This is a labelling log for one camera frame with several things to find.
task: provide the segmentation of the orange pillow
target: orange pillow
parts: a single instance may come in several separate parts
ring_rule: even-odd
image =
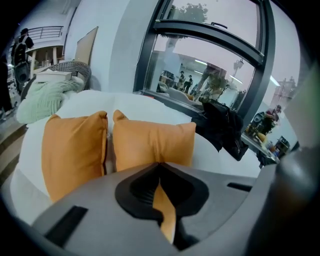
[[[155,162],[191,166],[196,131],[194,122],[171,125],[128,120],[119,110],[114,112],[113,121],[118,172]]]
[[[90,116],[60,118],[45,124],[42,173],[53,202],[80,185],[105,174],[108,120],[99,111]]]

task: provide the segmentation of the window frame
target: window frame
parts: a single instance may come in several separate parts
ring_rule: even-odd
[[[162,19],[173,0],[159,0],[148,25],[137,62],[133,91],[142,91],[158,34],[180,35],[218,45],[246,60],[255,68],[251,84],[237,109],[245,129],[256,114],[269,85],[276,48],[276,29],[270,0],[248,0],[257,4],[256,46],[217,26],[178,19]]]

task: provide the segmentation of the black jacket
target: black jacket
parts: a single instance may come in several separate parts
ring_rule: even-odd
[[[242,118],[227,106],[219,103],[204,103],[204,111],[192,118],[195,132],[212,143],[216,150],[222,147],[240,161],[248,149],[241,141]]]

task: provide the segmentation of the mint green blanket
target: mint green blanket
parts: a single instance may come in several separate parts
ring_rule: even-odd
[[[61,107],[64,93],[77,91],[80,84],[73,81],[34,82],[25,99],[16,112],[16,119],[21,124],[32,124],[40,119],[50,117]]]

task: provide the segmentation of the railing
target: railing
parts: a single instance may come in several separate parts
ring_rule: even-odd
[[[58,38],[62,35],[63,26],[42,26],[29,29],[29,37],[34,40]]]

